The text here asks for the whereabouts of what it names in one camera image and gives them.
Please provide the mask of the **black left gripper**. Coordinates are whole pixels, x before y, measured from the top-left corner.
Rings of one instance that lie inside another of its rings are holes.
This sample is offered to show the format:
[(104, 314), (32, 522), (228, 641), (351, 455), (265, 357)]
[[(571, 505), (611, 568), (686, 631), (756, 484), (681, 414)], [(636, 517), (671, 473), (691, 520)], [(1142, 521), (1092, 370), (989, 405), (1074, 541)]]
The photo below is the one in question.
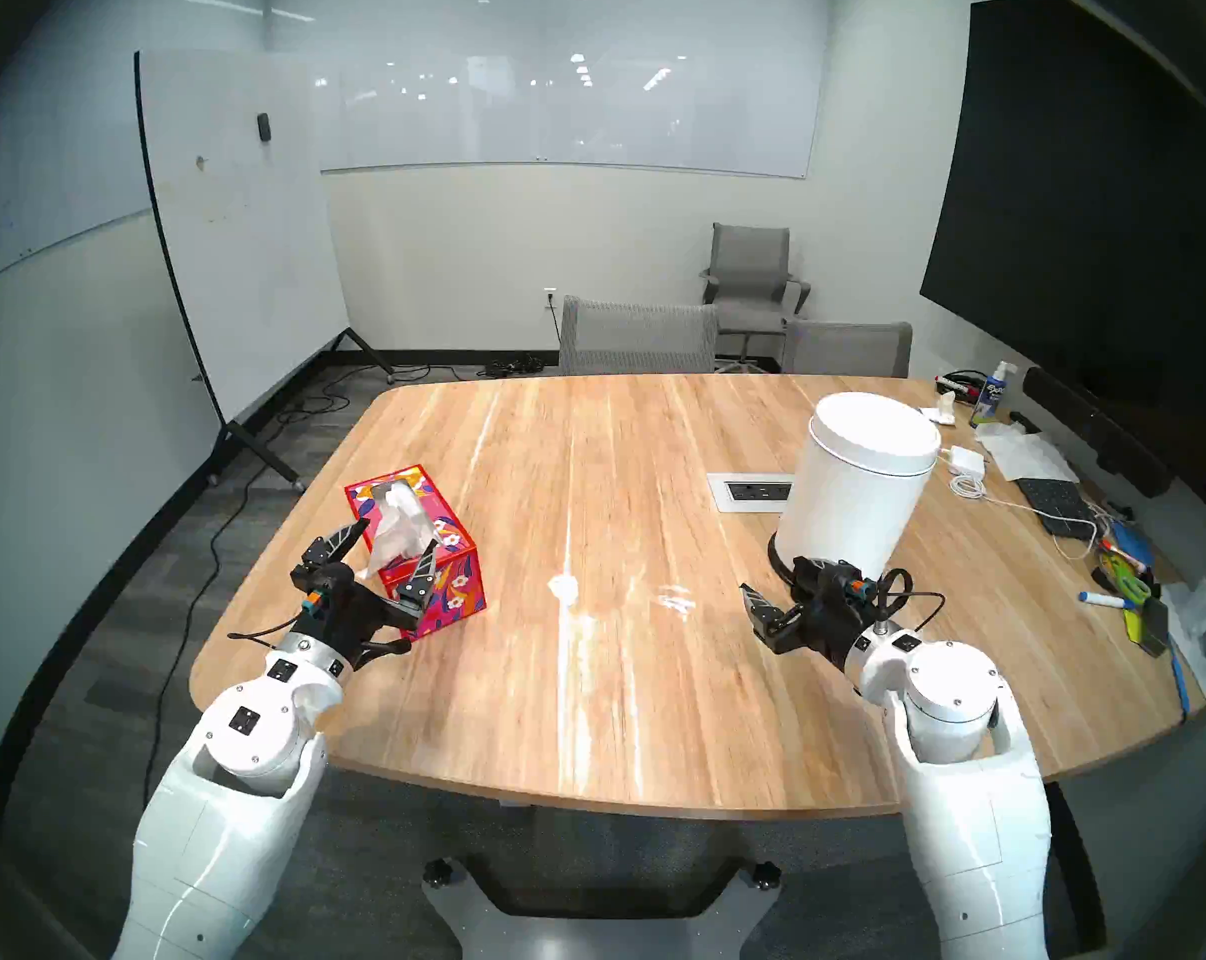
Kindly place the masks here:
[(289, 578), (302, 601), (289, 636), (317, 640), (338, 652), (350, 671), (359, 671), (374, 658), (404, 656), (412, 649), (409, 638), (418, 630), (437, 585), (438, 539), (431, 539), (411, 574), (398, 583), (393, 598), (384, 598), (355, 578), (343, 562), (361, 542), (369, 521), (315, 537), (302, 554)]

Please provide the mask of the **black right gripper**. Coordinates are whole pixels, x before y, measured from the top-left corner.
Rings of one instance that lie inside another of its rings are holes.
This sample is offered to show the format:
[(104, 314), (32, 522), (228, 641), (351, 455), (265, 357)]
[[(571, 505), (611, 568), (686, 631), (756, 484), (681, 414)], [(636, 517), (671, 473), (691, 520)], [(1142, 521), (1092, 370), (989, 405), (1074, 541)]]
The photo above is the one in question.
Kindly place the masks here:
[(874, 622), (879, 589), (860, 568), (844, 560), (794, 558), (791, 595), (795, 605), (781, 610), (748, 583), (740, 597), (754, 636), (781, 656), (809, 649), (845, 669), (851, 646)]

